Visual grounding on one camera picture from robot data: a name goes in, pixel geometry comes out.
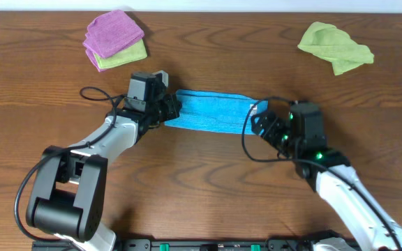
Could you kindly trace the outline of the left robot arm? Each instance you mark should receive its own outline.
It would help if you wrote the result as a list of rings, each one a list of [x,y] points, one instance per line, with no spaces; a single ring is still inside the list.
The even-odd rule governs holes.
[[[117,235],[101,222],[107,168],[148,130],[179,117],[168,79],[163,70],[133,73],[126,94],[104,95],[112,109],[98,129],[66,148],[49,146],[27,174],[35,181],[26,222],[54,235],[52,247],[115,250]]]

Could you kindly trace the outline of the blue microfiber cloth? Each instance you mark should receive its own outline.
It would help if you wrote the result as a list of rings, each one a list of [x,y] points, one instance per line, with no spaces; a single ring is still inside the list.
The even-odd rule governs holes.
[[[234,93],[179,89],[176,94],[182,103],[179,118],[165,122],[172,128],[251,135],[251,120],[246,116],[268,108],[267,101]]]

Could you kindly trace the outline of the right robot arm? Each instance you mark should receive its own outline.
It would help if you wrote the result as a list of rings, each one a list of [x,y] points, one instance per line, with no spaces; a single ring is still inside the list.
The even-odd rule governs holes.
[[[275,162],[293,162],[297,175],[343,221],[360,250],[402,250],[399,225],[364,187],[348,158],[327,143],[320,108],[290,101],[286,118],[250,106],[244,124],[276,149]]]

